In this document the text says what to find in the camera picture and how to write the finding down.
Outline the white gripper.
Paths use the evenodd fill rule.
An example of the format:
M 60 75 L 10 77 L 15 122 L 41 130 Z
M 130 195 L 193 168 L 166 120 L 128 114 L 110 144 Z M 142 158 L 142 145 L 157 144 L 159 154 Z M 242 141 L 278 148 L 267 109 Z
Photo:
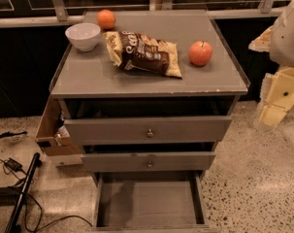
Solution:
M 274 75 L 267 74 L 261 85 L 258 119 L 277 126 L 294 106 L 294 68 L 280 66 Z

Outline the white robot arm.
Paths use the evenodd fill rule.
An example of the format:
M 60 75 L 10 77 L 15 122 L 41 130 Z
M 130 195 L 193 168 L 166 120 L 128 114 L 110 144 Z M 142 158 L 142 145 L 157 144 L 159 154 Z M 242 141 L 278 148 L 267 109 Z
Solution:
M 269 56 L 278 70 L 261 85 L 258 120 L 277 126 L 294 106 L 294 0 L 286 6 L 269 33 Z

